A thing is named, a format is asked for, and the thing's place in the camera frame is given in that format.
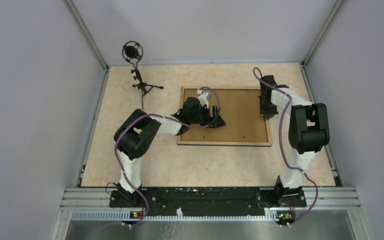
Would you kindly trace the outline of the black microphone on tripod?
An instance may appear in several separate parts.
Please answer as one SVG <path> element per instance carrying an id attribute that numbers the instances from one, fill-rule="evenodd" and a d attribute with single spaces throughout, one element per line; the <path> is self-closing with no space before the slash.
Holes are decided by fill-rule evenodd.
<path id="1" fill-rule="evenodd" d="M 132 74 L 132 77 L 135 81 L 138 81 L 138 83 L 135 83 L 132 85 L 133 88 L 137 88 L 141 91 L 141 108 L 144 108 L 144 97 L 154 88 L 157 89 L 164 89 L 164 86 L 162 85 L 154 85 L 154 84 L 148 84 L 144 82 L 141 72 L 139 70 L 138 64 L 142 60 L 144 55 L 143 47 L 134 40 L 127 41 L 122 46 L 122 57 L 123 59 L 129 63 L 132 64 L 133 69 L 130 71 Z"/>

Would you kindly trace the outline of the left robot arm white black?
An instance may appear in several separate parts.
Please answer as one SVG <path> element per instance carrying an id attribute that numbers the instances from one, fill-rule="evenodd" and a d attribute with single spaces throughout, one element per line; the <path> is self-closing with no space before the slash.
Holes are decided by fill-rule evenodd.
<path id="1" fill-rule="evenodd" d="M 221 101 L 210 87 L 197 90 L 197 97 L 188 97 L 174 114 L 146 113 L 135 109 L 114 134 L 114 153 L 121 167 L 117 190 L 129 207 L 140 202 L 142 157 L 157 135 L 181 136 L 190 129 L 217 129 L 226 126 L 220 116 Z"/>

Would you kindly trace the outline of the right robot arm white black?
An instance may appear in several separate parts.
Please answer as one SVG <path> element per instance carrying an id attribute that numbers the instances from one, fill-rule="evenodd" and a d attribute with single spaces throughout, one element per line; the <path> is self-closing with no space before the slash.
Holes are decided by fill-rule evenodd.
<path id="1" fill-rule="evenodd" d="M 306 100 L 287 85 L 279 85 L 273 75 L 265 75 L 260 81 L 260 115 L 264 120 L 277 115 L 280 119 L 289 115 L 288 141 L 292 148 L 284 159 L 285 170 L 277 177 L 274 188 L 262 196 L 267 207 L 287 206 L 303 201 L 303 177 L 310 161 L 330 141 L 327 106 Z"/>

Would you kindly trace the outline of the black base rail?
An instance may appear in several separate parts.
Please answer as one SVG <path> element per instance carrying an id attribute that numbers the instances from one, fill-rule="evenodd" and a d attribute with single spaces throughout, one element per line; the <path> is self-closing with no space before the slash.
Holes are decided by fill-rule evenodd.
<path id="1" fill-rule="evenodd" d="M 271 187 L 142 187 L 126 195 L 113 190 L 109 206 L 137 209 L 136 218 L 174 216 L 177 210 L 185 217 L 245 217 L 263 216 L 269 208 L 305 208 L 307 202 L 302 191 L 281 195 Z"/>

